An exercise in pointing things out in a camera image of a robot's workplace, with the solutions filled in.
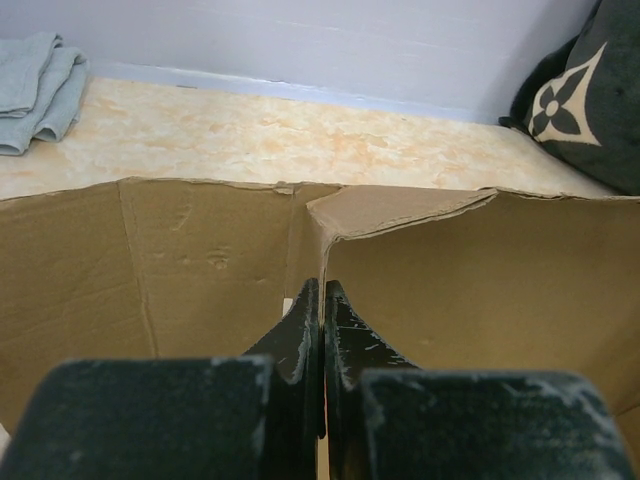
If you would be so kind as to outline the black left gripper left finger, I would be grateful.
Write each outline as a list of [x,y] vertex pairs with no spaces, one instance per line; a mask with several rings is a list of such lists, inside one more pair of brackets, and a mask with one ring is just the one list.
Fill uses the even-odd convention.
[[36,388],[5,479],[313,479],[319,285],[234,357],[73,360]]

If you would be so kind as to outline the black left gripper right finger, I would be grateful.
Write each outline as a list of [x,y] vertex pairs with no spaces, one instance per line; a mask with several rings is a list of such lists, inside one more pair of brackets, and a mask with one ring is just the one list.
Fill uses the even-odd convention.
[[433,370],[354,310],[324,300],[333,479],[632,479],[624,437],[586,378],[562,371]]

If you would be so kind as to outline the brown cardboard box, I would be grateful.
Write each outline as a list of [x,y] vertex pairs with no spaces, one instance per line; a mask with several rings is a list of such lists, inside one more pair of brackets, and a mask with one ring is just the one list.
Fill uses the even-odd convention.
[[1,424],[73,360],[234,357],[330,281],[409,361],[592,383],[639,475],[639,202],[131,178],[1,204]]

